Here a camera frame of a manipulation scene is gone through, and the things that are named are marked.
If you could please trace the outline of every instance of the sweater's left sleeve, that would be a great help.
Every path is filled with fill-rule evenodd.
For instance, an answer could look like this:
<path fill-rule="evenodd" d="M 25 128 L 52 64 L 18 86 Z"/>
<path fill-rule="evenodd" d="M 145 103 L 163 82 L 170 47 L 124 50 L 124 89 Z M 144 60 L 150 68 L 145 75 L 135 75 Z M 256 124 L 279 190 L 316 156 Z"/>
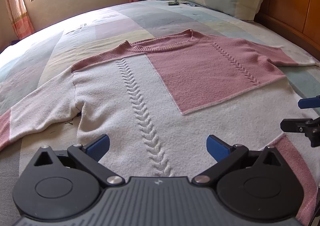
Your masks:
<path fill-rule="evenodd" d="M 71 67 L 24 97 L 0 116 L 0 151 L 27 134 L 75 117 L 75 86 Z"/>
<path fill-rule="evenodd" d="M 255 52 L 267 56 L 269 58 L 269 62 L 275 66 L 305 65 L 302 62 L 294 61 L 292 58 L 286 55 L 280 48 L 262 45 L 252 41 L 247 41 L 247 43 L 248 43 L 248 46 L 251 49 L 253 49 Z"/>

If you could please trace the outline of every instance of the metal screw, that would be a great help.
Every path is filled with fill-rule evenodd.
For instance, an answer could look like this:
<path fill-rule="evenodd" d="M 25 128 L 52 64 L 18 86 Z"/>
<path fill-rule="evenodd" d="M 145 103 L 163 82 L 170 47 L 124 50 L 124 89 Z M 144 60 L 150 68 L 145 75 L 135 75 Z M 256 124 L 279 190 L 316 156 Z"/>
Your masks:
<path fill-rule="evenodd" d="M 120 184 L 122 183 L 122 178 L 120 176 L 109 176 L 107 182 L 109 184 Z"/>
<path fill-rule="evenodd" d="M 208 183 L 210 182 L 210 177 L 206 175 L 198 175 L 194 178 L 196 183 Z"/>

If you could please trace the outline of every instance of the wooden headboard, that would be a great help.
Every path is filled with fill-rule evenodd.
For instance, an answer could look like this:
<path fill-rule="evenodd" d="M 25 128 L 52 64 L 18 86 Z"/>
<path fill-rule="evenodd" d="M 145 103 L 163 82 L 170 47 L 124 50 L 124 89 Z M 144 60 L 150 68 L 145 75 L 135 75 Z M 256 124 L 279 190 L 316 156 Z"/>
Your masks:
<path fill-rule="evenodd" d="M 254 20 L 320 60 L 320 0 L 263 0 Z"/>

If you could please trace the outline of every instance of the pink and white sweater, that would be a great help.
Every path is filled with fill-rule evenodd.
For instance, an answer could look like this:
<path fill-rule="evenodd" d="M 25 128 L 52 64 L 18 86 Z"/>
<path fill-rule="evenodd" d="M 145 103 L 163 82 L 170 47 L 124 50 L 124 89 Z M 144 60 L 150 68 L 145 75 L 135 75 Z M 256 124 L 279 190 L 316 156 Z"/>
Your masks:
<path fill-rule="evenodd" d="M 305 190 L 298 218 L 316 202 L 319 153 L 303 134 L 283 134 L 284 118 L 316 118 L 276 66 L 297 66 L 281 49 L 193 30 L 128 43 L 83 59 L 0 116 L 0 149 L 82 112 L 77 139 L 105 133 L 100 163 L 129 176 L 189 176 L 215 163 L 215 134 L 252 150 L 275 144 Z"/>

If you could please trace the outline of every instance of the sweater's right sleeve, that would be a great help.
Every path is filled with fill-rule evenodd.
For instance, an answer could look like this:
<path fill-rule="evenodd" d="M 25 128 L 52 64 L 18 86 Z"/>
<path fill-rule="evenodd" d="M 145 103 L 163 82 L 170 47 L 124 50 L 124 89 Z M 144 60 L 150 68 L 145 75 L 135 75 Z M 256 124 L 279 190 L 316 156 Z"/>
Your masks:
<path fill-rule="evenodd" d="M 0 116 L 0 150 L 27 134 L 68 121 L 79 112 L 75 105 L 73 73 L 68 68 Z"/>

